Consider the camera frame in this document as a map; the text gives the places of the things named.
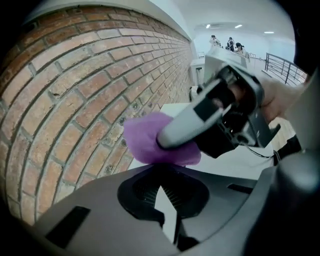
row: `table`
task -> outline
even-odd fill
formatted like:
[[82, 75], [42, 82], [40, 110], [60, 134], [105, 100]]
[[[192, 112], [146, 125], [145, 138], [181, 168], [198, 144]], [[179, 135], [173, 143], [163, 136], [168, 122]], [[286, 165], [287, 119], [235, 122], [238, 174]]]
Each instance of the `table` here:
[[[164, 104], [160, 111], [175, 117], [188, 104]], [[252, 149], [264, 156], [271, 156], [274, 153], [271, 143], [265, 148], [252, 147]], [[257, 180], [261, 172], [265, 168], [273, 166], [273, 164], [273, 158], [261, 158], [250, 152], [245, 146], [238, 146], [235, 150], [224, 153], [216, 159], [201, 153], [201, 161], [197, 165], [188, 165], [186, 167], [205, 173]], [[144, 165], [146, 164], [133, 159], [129, 169]]]

